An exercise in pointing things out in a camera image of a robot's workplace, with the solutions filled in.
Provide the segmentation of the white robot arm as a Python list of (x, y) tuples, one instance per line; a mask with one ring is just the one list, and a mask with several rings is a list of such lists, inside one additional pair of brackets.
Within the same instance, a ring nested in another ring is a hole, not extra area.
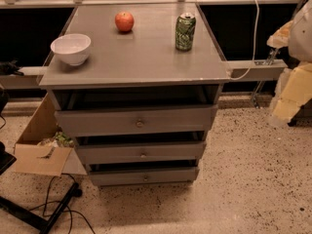
[(271, 35), (267, 45), (276, 49), (287, 47), (290, 57), (299, 61), (292, 71), (280, 75), (276, 96), (270, 104), (269, 123), (280, 127), (287, 125), (312, 99), (312, 0)]

